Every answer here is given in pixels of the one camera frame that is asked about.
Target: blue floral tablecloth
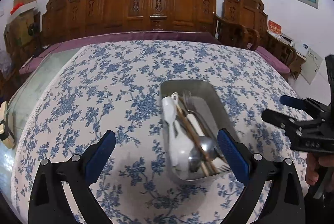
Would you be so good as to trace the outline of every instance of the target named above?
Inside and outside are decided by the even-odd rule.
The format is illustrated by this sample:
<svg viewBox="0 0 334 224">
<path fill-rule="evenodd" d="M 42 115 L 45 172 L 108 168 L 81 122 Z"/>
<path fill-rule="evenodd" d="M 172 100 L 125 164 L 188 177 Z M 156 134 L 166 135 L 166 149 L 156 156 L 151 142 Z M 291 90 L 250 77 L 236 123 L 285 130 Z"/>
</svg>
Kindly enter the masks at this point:
<svg viewBox="0 0 334 224">
<path fill-rule="evenodd" d="M 23 218 L 39 162 L 82 154 L 110 129 L 117 144 L 91 190 L 114 223 L 220 222 L 243 189 L 232 172 L 192 186 L 176 185 L 166 175 L 159 90 L 171 79 L 209 81 L 249 150 L 268 160 L 293 159 L 307 189 L 306 155 L 291 151 L 283 132 L 261 120 L 267 107 L 297 119 L 306 114 L 279 103 L 281 95 L 296 94 L 257 53 L 192 42 L 107 42 L 83 47 L 64 66 L 26 124 L 11 187 L 12 203 Z M 69 186 L 64 189 L 83 222 Z M 251 220 L 259 215 L 268 190 L 269 183 Z"/>
</svg>

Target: white spoon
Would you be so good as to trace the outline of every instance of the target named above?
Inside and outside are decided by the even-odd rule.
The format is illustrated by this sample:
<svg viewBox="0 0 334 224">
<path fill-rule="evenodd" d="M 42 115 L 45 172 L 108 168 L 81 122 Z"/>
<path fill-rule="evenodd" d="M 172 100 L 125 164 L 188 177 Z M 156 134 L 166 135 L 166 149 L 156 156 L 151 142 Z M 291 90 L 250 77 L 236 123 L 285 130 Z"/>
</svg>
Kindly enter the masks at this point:
<svg viewBox="0 0 334 224">
<path fill-rule="evenodd" d="M 179 104 L 179 95 L 177 92 L 172 94 L 172 99 L 175 105 Z M 189 173 L 189 161 L 188 157 L 191 150 L 194 147 L 194 143 L 187 136 L 185 130 L 181 127 L 181 124 L 178 120 L 174 121 L 175 129 L 177 132 L 176 137 L 176 150 L 178 153 L 178 165 L 175 167 L 176 170 L 185 172 L 185 177 L 188 177 Z"/>
<path fill-rule="evenodd" d="M 176 149 L 176 139 L 174 130 L 174 121 L 176 118 L 176 106 L 171 97 L 165 97 L 162 99 L 162 110 L 164 113 L 164 119 L 168 123 L 168 141 L 169 141 L 169 158 L 173 167 L 178 164 L 178 153 Z"/>
</svg>

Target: blue gripper pad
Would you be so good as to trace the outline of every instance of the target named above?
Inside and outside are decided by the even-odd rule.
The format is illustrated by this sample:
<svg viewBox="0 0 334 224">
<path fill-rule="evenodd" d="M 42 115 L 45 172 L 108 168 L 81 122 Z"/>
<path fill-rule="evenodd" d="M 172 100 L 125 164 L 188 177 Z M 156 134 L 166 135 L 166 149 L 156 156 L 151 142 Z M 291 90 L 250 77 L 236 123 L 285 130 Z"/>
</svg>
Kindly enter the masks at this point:
<svg viewBox="0 0 334 224">
<path fill-rule="evenodd" d="M 219 130 L 217 141 L 235 178 L 238 182 L 242 182 L 246 186 L 249 181 L 249 165 L 224 130 Z"/>
<path fill-rule="evenodd" d="M 301 99 L 293 98 L 287 95 L 283 95 L 280 98 L 281 104 L 296 108 L 298 110 L 303 110 L 305 108 L 305 103 Z"/>
<path fill-rule="evenodd" d="M 108 130 L 102 138 L 101 145 L 86 164 L 85 181 L 87 185 L 97 181 L 116 145 L 116 136 L 113 131 Z"/>
</svg>

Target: wooden chair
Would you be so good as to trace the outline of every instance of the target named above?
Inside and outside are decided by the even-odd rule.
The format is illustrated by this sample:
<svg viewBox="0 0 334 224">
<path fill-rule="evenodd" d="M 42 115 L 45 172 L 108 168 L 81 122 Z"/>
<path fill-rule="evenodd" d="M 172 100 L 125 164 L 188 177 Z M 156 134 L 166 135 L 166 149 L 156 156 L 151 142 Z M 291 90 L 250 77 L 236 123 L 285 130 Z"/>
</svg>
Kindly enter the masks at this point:
<svg viewBox="0 0 334 224">
<path fill-rule="evenodd" d="M 268 16 L 263 12 L 264 4 L 261 0 L 224 0 L 223 19 L 226 22 L 238 23 L 246 27 L 248 41 L 237 43 L 235 47 L 261 51 L 261 47 L 275 58 L 289 67 L 296 59 L 296 51 L 267 32 Z"/>
<path fill-rule="evenodd" d="M 248 42 L 252 41 L 252 39 L 249 39 L 249 33 L 245 26 L 227 22 L 217 15 L 215 15 L 215 21 L 217 22 L 218 40 L 222 45 L 246 48 Z"/>
<path fill-rule="evenodd" d="M 226 40 L 247 41 L 243 26 L 216 16 L 216 0 L 49 0 L 42 20 L 44 45 L 129 31 L 209 32 L 215 36 L 217 26 Z"/>
</svg>

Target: purple seat cushion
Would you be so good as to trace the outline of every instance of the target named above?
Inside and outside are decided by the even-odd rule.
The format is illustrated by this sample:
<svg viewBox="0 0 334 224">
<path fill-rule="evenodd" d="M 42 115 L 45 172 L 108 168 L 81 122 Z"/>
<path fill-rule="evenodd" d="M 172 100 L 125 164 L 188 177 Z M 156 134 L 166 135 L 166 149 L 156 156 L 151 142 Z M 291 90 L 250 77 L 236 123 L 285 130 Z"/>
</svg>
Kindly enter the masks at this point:
<svg viewBox="0 0 334 224">
<path fill-rule="evenodd" d="M 35 57 L 24 68 L 20 69 L 20 74 L 31 73 L 42 62 L 43 57 L 49 53 L 58 53 L 69 49 L 81 48 L 89 44 L 99 44 L 104 42 L 118 42 L 127 40 L 176 40 L 176 41 L 192 41 L 218 44 L 220 42 L 208 32 L 191 33 L 191 32 L 128 32 L 128 33 L 110 33 L 103 35 L 95 35 L 92 37 L 77 38 L 69 41 L 61 42 L 50 46 L 38 57 Z"/>
<path fill-rule="evenodd" d="M 255 50 L 262 58 L 271 65 L 278 73 L 288 74 L 290 69 L 284 65 L 281 61 L 279 61 L 275 56 L 273 56 L 269 51 L 267 51 L 263 47 L 257 47 Z"/>
</svg>

